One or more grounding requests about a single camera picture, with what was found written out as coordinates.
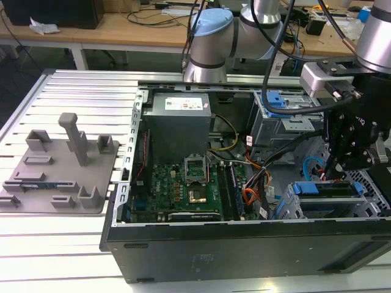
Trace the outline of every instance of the gray plastic tray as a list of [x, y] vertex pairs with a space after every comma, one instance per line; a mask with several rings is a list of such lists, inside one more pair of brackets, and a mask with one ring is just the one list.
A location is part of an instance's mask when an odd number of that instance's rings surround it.
[[0, 212], [97, 214], [104, 199], [119, 143], [110, 135], [87, 140], [76, 127], [76, 114], [62, 114], [59, 124], [70, 140], [51, 140], [33, 130], [29, 149], [0, 192]]

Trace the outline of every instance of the motherboard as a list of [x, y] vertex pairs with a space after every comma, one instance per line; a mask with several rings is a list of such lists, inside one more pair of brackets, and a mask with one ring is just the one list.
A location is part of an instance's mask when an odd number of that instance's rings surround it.
[[155, 164], [148, 195], [130, 197], [131, 222], [240, 220], [246, 181], [243, 164]]

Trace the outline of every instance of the cpu socket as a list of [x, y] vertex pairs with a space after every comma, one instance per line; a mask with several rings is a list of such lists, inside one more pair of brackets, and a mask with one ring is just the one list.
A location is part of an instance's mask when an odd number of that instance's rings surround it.
[[206, 203], [206, 187], [189, 186], [188, 197], [189, 203]]

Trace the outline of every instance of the green motherboard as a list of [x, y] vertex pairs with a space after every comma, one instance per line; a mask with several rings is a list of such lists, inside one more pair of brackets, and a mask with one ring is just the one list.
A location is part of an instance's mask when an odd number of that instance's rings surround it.
[[[221, 215], [225, 219], [224, 198], [221, 196], [221, 180], [219, 180], [217, 164], [208, 164], [206, 167], [206, 183], [186, 184], [185, 164], [156, 164], [152, 170], [151, 190], [143, 201], [137, 201], [135, 222], [165, 222], [167, 214], [181, 212], [209, 212]], [[246, 183], [244, 165], [233, 166], [238, 192], [241, 202], [241, 191]], [[188, 175], [202, 176], [204, 169], [199, 165], [189, 167]]]

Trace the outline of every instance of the aluminum extrusion table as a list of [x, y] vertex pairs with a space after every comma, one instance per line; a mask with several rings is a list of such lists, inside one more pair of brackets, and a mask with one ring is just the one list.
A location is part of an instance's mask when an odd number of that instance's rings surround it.
[[[122, 143], [109, 186], [113, 190], [137, 81], [180, 78], [175, 73], [61, 70], [42, 75], [0, 131], [0, 183], [24, 154], [30, 130], [46, 129], [50, 137], [64, 139], [59, 115], [75, 112], [88, 139], [105, 132]], [[228, 80], [262, 82], [256, 76]], [[293, 78], [270, 83], [299, 85]], [[98, 248], [106, 210], [107, 205], [101, 214], [82, 217], [0, 214], [0, 292], [391, 292], [391, 253], [349, 275], [128, 285], [111, 254]]]

